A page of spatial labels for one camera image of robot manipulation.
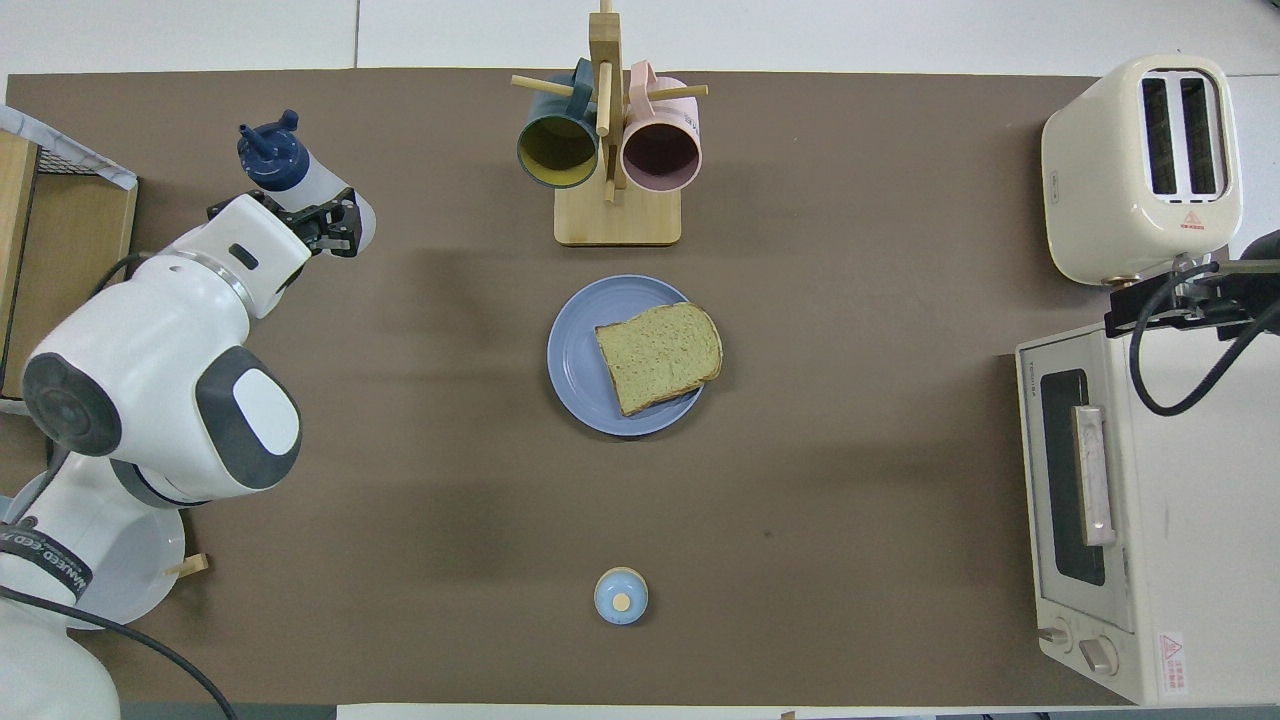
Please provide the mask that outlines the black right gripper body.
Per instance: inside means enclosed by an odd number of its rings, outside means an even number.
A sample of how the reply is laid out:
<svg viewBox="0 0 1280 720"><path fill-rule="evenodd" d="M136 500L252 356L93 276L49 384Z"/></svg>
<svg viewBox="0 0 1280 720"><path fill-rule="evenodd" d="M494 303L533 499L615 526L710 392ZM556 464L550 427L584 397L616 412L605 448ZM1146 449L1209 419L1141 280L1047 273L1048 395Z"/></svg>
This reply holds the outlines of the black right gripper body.
<svg viewBox="0 0 1280 720"><path fill-rule="evenodd" d="M1196 279L1197 315L1212 325L1260 323L1279 300L1279 263L1211 263L1211 273Z"/></svg>

